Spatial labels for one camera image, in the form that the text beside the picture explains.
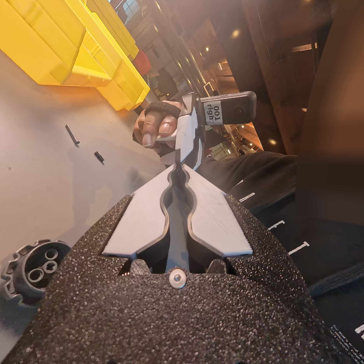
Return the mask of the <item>orange beanbag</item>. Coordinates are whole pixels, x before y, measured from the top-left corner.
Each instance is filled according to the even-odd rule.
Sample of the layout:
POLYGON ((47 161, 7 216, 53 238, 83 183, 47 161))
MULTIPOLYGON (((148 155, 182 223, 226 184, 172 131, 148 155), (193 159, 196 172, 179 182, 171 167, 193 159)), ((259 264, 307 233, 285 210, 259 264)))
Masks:
POLYGON ((147 75, 152 68, 147 55, 142 50, 139 50, 137 53, 133 60, 133 65, 141 76, 147 75))

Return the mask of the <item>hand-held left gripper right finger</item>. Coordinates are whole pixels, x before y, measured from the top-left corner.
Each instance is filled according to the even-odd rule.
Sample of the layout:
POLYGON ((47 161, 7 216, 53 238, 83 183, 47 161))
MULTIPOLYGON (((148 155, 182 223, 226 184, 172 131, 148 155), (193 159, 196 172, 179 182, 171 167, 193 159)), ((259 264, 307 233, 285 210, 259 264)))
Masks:
POLYGON ((226 193, 189 166, 184 165, 184 175, 191 204, 187 217, 190 268, 208 268, 215 259, 251 256, 253 249, 226 193))

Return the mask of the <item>person in black hoodie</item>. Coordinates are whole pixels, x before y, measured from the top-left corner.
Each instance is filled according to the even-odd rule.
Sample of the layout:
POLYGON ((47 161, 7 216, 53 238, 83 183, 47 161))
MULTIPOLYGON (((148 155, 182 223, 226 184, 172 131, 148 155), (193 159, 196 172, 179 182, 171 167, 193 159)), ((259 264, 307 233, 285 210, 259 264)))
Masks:
POLYGON ((284 246, 317 311, 352 363, 363 363, 363 226, 296 211, 288 176, 232 174, 226 190, 284 246))

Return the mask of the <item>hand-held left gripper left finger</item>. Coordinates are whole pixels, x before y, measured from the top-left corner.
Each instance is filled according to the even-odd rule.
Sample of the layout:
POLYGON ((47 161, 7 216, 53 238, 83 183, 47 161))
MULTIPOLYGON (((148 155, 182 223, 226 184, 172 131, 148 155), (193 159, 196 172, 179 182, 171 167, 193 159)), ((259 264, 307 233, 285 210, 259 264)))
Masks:
POLYGON ((171 204, 171 174, 174 170, 174 165, 168 167, 131 195, 103 250, 104 256, 161 260, 168 255, 167 208, 171 204))

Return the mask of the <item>person's right forearm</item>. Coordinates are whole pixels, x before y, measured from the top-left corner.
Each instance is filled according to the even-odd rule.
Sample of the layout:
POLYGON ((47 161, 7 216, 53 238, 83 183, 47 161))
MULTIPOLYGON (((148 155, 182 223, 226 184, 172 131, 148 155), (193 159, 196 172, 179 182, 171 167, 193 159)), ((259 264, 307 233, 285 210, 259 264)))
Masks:
POLYGON ((205 158, 197 172, 236 197, 254 193, 263 200, 281 199, 295 192, 298 156, 268 151, 215 161, 205 158))

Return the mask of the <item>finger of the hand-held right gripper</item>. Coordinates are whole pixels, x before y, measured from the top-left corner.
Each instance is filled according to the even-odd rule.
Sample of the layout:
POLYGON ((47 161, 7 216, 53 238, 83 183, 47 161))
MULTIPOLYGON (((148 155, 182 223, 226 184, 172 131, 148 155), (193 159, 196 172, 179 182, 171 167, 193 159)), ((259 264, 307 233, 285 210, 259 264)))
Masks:
POLYGON ((193 149, 196 146, 196 129, 198 119, 196 111, 196 94, 187 94, 182 97, 182 109, 177 120, 175 139, 175 162, 177 165, 192 167, 194 155, 193 149))
POLYGON ((194 171, 200 167, 203 159, 205 145, 205 125, 199 123, 195 132, 195 139, 197 140, 197 144, 193 149, 194 161, 192 163, 192 169, 194 171))

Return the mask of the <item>small black brick axle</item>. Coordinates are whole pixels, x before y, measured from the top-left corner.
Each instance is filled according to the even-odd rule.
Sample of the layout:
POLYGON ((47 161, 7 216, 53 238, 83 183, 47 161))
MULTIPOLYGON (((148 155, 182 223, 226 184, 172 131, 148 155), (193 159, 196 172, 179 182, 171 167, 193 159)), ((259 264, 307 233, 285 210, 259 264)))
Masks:
POLYGON ((78 140, 78 138, 76 137, 75 133, 73 132, 72 128, 70 127, 69 124, 65 125, 66 131, 68 132, 70 138, 72 139, 72 142, 78 146, 80 144, 80 141, 78 140))

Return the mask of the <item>yellow storage bin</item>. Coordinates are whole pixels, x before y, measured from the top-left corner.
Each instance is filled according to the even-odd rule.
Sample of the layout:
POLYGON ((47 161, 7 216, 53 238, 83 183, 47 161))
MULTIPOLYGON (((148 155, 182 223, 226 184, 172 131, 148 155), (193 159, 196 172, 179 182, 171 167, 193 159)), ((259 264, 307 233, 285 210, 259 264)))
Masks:
POLYGON ((1 1, 1 51, 40 85, 104 87, 115 71, 81 1, 1 1))
POLYGON ((145 100, 150 87, 133 65, 139 48, 125 24, 128 20, 127 11, 129 15, 134 13, 127 1, 83 2, 112 45, 121 54, 121 62, 110 83, 97 89, 116 111, 135 109, 145 100))

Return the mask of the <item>grey desk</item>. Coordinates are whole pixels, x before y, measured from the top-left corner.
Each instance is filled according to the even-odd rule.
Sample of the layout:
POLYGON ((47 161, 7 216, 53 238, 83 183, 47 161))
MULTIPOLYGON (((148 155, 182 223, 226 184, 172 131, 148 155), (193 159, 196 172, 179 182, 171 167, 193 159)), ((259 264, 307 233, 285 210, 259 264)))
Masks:
POLYGON ((71 249, 38 304, 1 299, 13 340, 1 363, 161 363, 182 353, 191 290, 169 283, 169 253, 103 255, 131 195, 166 170, 133 140, 138 117, 96 88, 39 85, 2 53, 1 254, 43 239, 71 249))

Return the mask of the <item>grey toothed brick wheel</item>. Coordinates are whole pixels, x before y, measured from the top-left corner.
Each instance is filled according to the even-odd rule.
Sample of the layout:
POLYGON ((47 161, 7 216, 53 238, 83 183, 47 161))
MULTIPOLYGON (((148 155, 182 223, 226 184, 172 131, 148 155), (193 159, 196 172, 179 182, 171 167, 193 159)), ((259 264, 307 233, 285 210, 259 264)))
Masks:
POLYGON ((70 249, 63 241, 43 239, 5 257, 0 270, 1 299, 23 307, 38 304, 70 249))

